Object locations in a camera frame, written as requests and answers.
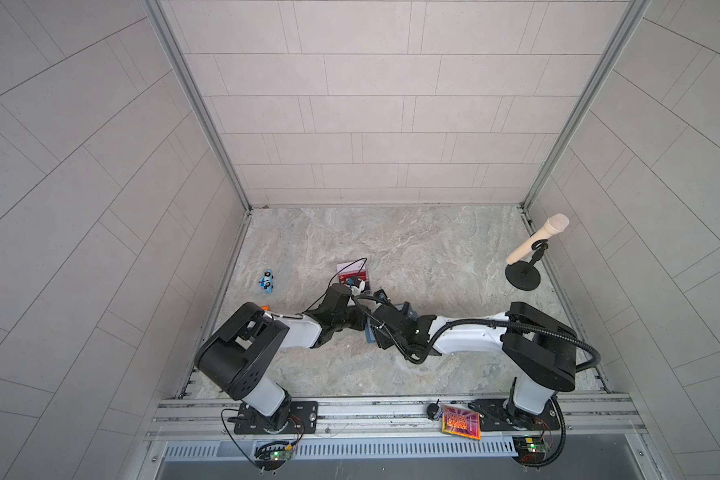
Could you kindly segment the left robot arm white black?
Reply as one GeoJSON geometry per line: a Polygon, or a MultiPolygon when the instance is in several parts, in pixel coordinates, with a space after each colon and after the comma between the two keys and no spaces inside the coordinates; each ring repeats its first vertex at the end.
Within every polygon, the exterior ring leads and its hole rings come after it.
{"type": "Polygon", "coordinates": [[[253,302],[239,307],[197,351],[195,367],[222,392],[253,411],[254,423],[269,433],[289,423],[291,395],[266,375],[278,351],[314,349],[344,329],[362,331],[366,308],[352,299],[349,287],[328,287],[318,305],[284,315],[253,302]]]}

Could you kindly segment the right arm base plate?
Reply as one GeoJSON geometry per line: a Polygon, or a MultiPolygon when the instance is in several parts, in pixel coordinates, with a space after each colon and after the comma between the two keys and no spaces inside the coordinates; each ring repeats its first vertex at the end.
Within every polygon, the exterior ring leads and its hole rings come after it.
{"type": "Polygon", "coordinates": [[[479,414],[482,432],[541,432],[561,429],[561,414],[554,401],[555,398],[549,399],[540,414],[511,407],[508,398],[477,399],[467,406],[479,414]]]}

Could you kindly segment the blue card holder wallet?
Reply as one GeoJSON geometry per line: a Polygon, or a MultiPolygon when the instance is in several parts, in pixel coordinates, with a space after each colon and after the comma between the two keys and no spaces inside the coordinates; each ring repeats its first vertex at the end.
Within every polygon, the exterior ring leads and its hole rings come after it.
{"type": "Polygon", "coordinates": [[[371,319],[366,320],[364,332],[365,332],[366,342],[368,344],[375,344],[376,343],[375,328],[373,325],[373,321],[371,319]]]}

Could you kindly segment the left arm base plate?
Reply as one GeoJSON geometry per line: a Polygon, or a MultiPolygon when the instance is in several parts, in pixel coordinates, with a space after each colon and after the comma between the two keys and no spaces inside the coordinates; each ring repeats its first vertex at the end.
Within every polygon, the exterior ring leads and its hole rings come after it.
{"type": "Polygon", "coordinates": [[[319,404],[316,401],[291,401],[272,416],[264,416],[246,403],[227,418],[236,435],[314,434],[319,404]]]}

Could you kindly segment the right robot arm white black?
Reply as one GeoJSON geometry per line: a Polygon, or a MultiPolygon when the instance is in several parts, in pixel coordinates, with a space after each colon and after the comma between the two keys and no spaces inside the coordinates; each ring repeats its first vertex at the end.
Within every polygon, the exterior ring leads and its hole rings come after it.
{"type": "Polygon", "coordinates": [[[376,342],[394,346],[412,364],[432,356],[463,352],[503,354],[522,375],[513,381],[499,419],[514,429],[530,430],[554,410],[559,392],[576,388],[576,375],[599,365],[601,354],[580,340],[567,325],[524,303],[508,311],[477,318],[419,316],[408,303],[393,304],[379,290],[357,301],[375,304],[367,311],[376,342]]]}

